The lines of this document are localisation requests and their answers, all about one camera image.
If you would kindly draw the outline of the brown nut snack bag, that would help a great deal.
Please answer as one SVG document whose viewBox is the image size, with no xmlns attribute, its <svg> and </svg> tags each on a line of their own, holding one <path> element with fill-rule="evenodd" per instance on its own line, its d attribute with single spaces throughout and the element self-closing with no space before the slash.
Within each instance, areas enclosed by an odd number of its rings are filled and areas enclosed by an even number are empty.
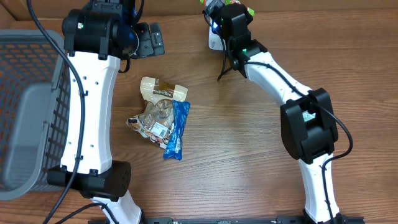
<svg viewBox="0 0 398 224">
<path fill-rule="evenodd" d="M 126 124 L 165 149 L 174 131 L 173 102 L 184 102 L 188 89 L 156 78 L 143 77 L 140 91 L 146 108 L 143 113 L 129 118 Z"/>
</svg>

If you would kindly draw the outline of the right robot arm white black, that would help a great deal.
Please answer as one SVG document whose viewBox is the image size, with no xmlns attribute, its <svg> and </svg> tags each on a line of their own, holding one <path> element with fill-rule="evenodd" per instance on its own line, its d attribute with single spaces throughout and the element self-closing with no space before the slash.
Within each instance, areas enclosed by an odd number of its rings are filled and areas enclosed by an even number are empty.
<svg viewBox="0 0 398 224">
<path fill-rule="evenodd" d="M 307 223 L 337 223 L 331 163 L 341 121 L 334 115 L 328 92 L 312 90 L 290 76 L 259 41 L 248 25 L 252 9 L 239 1 L 215 1 L 205 9 L 212 32 L 220 38 L 224 61 L 232 70 L 259 85 L 280 108 L 282 143 L 299 162 L 305 189 Z"/>
</svg>

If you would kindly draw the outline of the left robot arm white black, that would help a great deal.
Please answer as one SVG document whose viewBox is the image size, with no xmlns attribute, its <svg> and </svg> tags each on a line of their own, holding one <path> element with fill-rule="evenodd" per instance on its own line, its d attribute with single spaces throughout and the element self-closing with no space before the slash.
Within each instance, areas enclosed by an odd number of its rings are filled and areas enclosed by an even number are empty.
<svg viewBox="0 0 398 224">
<path fill-rule="evenodd" d="M 47 182 L 91 199 L 107 223 L 144 221 L 128 190 L 131 165 L 112 158 L 109 140 L 121 62 L 164 53 L 159 25 L 141 22 L 142 10 L 134 1 L 90 1 L 62 23 L 70 70 L 68 130 L 60 163 L 48 170 Z"/>
</svg>

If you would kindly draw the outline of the blue snack bar wrapper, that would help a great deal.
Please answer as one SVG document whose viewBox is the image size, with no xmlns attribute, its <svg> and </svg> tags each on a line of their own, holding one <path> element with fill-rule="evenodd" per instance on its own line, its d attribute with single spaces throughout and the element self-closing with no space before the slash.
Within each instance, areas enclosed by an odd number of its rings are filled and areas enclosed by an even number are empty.
<svg viewBox="0 0 398 224">
<path fill-rule="evenodd" d="M 183 133 L 190 110 L 190 103 L 173 100 L 174 130 L 165 149 L 164 159 L 182 160 Z"/>
</svg>

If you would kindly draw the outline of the green candy bag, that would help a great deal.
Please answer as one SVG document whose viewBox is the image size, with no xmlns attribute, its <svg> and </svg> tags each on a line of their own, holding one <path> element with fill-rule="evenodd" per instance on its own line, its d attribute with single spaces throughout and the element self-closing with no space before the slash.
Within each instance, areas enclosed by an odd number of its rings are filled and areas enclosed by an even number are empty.
<svg viewBox="0 0 398 224">
<path fill-rule="evenodd" d="M 205 6 L 209 6 L 213 1 L 215 0 L 200 0 L 200 2 Z M 239 0 L 221 0 L 221 2 L 225 5 L 229 5 L 229 4 L 241 4 L 241 1 Z M 248 13 L 252 16 L 255 15 L 255 11 L 253 9 L 251 9 L 250 7 L 246 7 L 246 9 L 248 10 Z"/>
</svg>

